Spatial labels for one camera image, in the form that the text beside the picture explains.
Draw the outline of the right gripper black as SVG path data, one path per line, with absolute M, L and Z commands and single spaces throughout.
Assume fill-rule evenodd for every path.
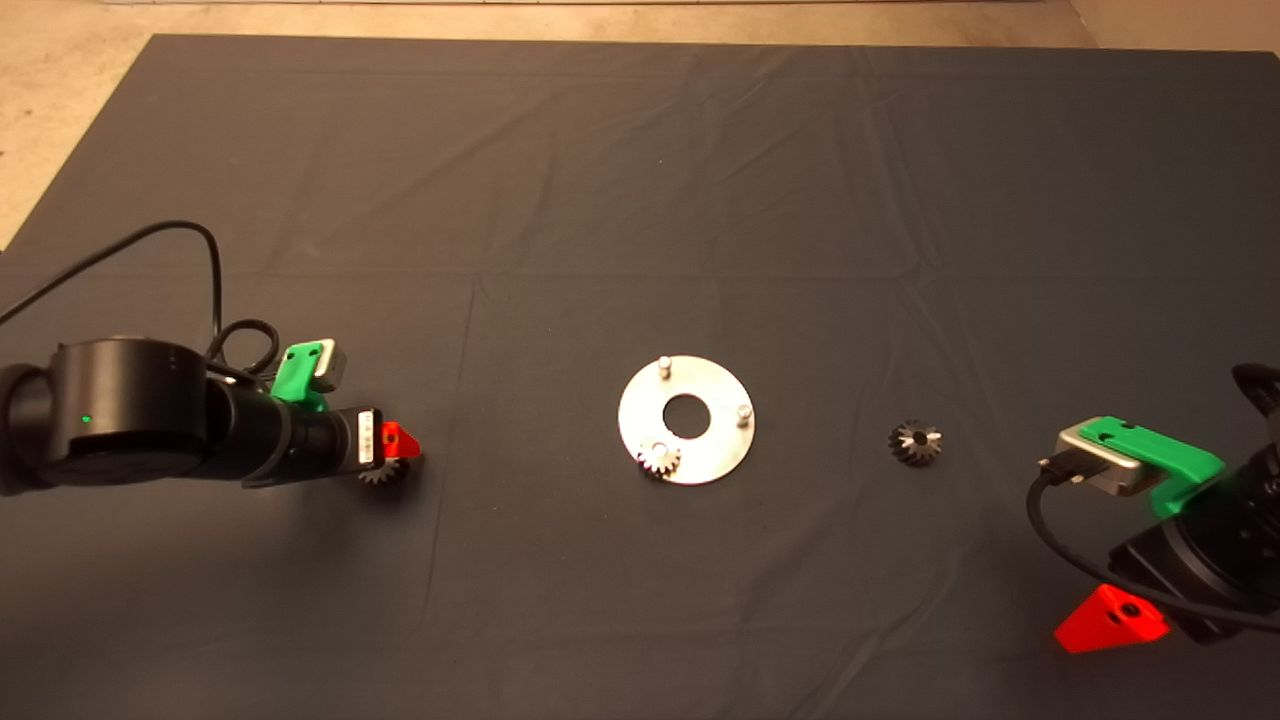
M 1265 486 L 1211 486 L 1112 548 L 1110 570 L 1180 600 L 1265 615 Z M 1171 629 L 1149 601 L 1097 585 L 1053 638 L 1069 653 L 1089 653 L 1153 643 Z

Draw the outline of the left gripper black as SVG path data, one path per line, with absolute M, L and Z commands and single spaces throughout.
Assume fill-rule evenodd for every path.
M 325 413 L 333 429 L 332 474 L 378 471 L 388 461 L 413 460 L 421 446 L 398 421 L 383 423 L 379 407 L 360 406 Z

